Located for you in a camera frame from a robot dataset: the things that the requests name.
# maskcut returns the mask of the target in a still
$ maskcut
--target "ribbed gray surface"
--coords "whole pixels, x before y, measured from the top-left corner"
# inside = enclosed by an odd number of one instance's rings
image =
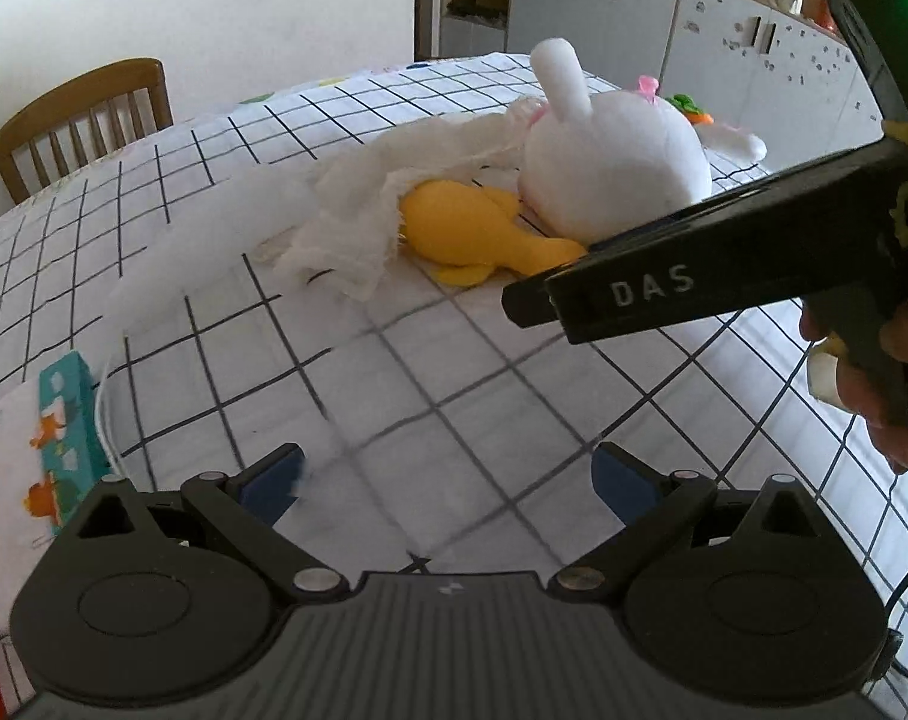
[[[640,661],[602,608],[555,601],[534,575],[375,574],[356,597],[293,615],[254,669],[205,696],[121,712],[44,695],[17,717],[876,720],[883,715],[856,695],[789,710],[745,709],[703,698]]]

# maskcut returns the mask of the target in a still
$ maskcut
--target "metal screw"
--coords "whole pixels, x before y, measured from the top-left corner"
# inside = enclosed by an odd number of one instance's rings
[[[294,574],[294,587],[304,592],[328,592],[341,584],[341,575],[330,568],[302,568]]]
[[[587,565],[570,565],[557,573],[558,584],[565,590],[584,592],[604,584],[604,574]]]

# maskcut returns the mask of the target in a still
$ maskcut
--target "white lettering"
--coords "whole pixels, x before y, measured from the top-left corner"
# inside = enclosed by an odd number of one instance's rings
[[[657,284],[657,279],[651,274],[644,274],[644,300],[650,300],[654,295],[667,298],[667,295],[664,295],[664,290]]]
[[[614,290],[614,300],[621,308],[633,303],[633,291],[630,290],[630,284],[626,281],[615,281],[614,284],[611,284],[611,290]]]
[[[667,271],[671,275],[671,281],[674,282],[674,292],[676,293],[685,293],[694,289],[694,279],[681,273],[686,269],[686,265],[676,265]]]

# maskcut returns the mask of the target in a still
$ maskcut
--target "human hand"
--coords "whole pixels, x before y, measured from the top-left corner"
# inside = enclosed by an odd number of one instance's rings
[[[820,341],[827,331],[817,324],[817,317],[807,306],[801,314],[801,336],[806,341]],[[894,360],[908,362],[908,299],[894,312],[894,317],[880,331],[880,346]],[[870,384],[868,376],[850,362],[837,362],[837,394],[841,403],[868,423],[868,435],[896,474],[908,470],[908,427],[889,423],[884,397]]]

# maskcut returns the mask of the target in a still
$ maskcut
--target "white cord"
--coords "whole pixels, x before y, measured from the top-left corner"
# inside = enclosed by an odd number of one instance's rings
[[[110,469],[118,476],[127,474],[121,469],[121,461],[115,452],[115,444],[110,440],[110,430],[106,429],[104,424],[104,391],[107,389],[107,373],[110,372],[110,361],[112,353],[107,354],[107,362],[104,364],[104,371],[101,373],[101,383],[98,385],[97,394],[94,396],[94,430],[97,433],[99,442],[107,455],[107,464]]]

